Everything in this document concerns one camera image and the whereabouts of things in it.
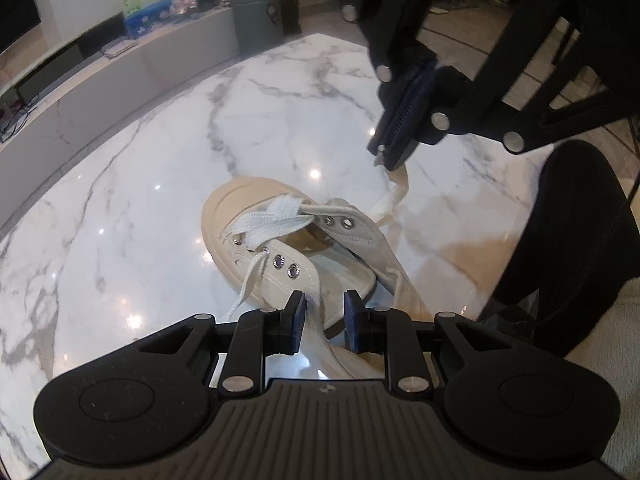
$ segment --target metal eyelet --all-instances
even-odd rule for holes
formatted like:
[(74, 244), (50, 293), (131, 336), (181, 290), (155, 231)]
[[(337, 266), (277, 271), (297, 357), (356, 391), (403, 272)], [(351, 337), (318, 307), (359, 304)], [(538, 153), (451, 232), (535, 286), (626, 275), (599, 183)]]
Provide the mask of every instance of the metal eyelet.
[(276, 257), (273, 259), (273, 266), (276, 269), (284, 267), (284, 256), (282, 256), (282, 254), (276, 254)]
[[(256, 249), (250, 249), (249, 247), (246, 248), (246, 251), (248, 253), (255, 253)], [(267, 256), (269, 256), (269, 248), (268, 247), (263, 247), (262, 248), (262, 252), (263, 253), (267, 253)]]
[(300, 267), (298, 264), (291, 264), (289, 269), (287, 269), (287, 276), (289, 276), (292, 280), (295, 280), (300, 275)]

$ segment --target blue gripper pad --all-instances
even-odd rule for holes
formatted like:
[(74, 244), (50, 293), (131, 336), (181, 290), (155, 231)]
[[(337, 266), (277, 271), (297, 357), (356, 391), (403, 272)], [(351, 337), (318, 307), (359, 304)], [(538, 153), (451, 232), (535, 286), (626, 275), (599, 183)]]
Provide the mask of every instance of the blue gripper pad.
[(362, 298), (356, 290), (347, 290), (344, 293), (342, 306), (344, 308), (346, 342), (349, 350), (356, 354), (369, 352), (369, 313), (362, 302)]
[(302, 329), (305, 325), (306, 296), (294, 290), (280, 317), (280, 352), (293, 355), (300, 350)]

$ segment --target marble surface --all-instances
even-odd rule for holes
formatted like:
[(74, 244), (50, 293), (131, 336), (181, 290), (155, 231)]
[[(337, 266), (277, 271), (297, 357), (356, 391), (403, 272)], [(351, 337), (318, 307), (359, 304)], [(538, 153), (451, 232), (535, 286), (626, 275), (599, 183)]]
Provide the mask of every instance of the marble surface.
[(213, 9), (140, 38), (114, 59), (99, 57), (36, 105), (20, 132), (0, 144), (0, 239), (42, 194), (104, 138), (238, 55), (231, 9)]
[[(362, 210), (385, 194), (365, 149), (382, 113), (377, 86), (363, 47), (308, 36), (187, 88), (34, 204), (0, 242), (0, 456), (13, 480), (47, 462), (31, 410), (48, 380), (234, 302), (200, 235), (214, 188), (268, 176)], [(449, 136), (408, 161), (410, 192), (382, 229), (431, 310), (479, 313), (547, 154)]]

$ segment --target electrical cable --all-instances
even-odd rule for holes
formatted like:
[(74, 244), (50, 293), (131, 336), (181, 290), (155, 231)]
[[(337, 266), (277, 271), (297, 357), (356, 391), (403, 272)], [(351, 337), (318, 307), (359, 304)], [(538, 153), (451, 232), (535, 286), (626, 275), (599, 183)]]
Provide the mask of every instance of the electrical cable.
[[(633, 116), (628, 118), (629, 130), (631, 131), (631, 137), (634, 140), (634, 146), (636, 147), (636, 151), (638, 150), (638, 139), (640, 138), (640, 132), (638, 131), (638, 116)], [(628, 204), (631, 207), (631, 203), (634, 201), (636, 197), (636, 193), (638, 193), (638, 188), (640, 187), (640, 171), (638, 172), (638, 176), (636, 176), (636, 180), (634, 181), (633, 186), (631, 187), (631, 191), (629, 192)]]
[(24, 127), (27, 119), (35, 110), (39, 98), (39, 94), (34, 95), (27, 104), (22, 105), (14, 112), (5, 126), (0, 127), (0, 144), (7, 142)]

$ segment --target logo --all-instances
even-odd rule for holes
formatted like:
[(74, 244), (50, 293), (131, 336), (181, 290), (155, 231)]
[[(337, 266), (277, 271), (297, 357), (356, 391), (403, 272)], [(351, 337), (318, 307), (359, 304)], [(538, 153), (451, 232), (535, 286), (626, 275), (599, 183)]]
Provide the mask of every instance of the logo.
[(335, 391), (335, 386), (333, 386), (332, 384), (323, 384), (322, 386), (320, 386), (320, 391), (325, 395), (329, 395)]

